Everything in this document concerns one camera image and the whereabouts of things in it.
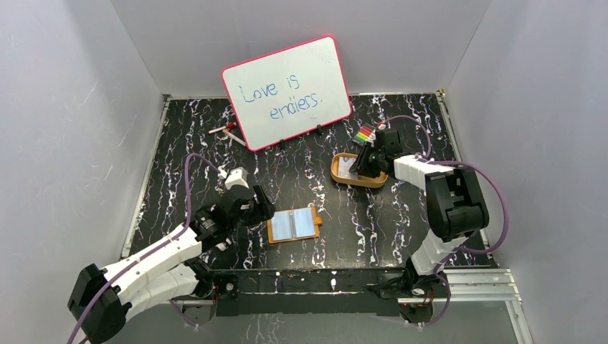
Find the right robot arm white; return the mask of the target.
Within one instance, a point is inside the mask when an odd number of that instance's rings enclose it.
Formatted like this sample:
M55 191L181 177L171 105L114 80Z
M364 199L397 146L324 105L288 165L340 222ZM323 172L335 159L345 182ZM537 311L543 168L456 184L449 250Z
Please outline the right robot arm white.
M489 223L488 209L476 172L457 164L445 166L420 154L405 153L395 129L381 130L373 143L365 143L349 171L376 178L382 173L407 182L426 198L429 229L421 246L407 262L404 289L421 297L432 287L430 275L441 270L449 257Z

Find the orange leather card holder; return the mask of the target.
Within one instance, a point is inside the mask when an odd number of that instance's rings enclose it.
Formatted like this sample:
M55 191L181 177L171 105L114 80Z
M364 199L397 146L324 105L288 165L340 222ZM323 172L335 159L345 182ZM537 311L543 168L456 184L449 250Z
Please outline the orange leather card holder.
M320 236L322 224L323 220L314 206L277 211L271 220L267 221L269 243L317 238Z

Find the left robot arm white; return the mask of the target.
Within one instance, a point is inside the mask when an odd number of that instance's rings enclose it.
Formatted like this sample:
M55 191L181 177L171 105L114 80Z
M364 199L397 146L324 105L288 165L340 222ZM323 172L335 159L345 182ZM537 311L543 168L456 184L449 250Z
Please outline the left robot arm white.
M176 297L219 293L214 273L200 256L228 245L232 232L270 220L275 205L262 187L233 186L215 204L190 211L170 234L119 262L83 268L67 303L77 331L104 343L135 315Z

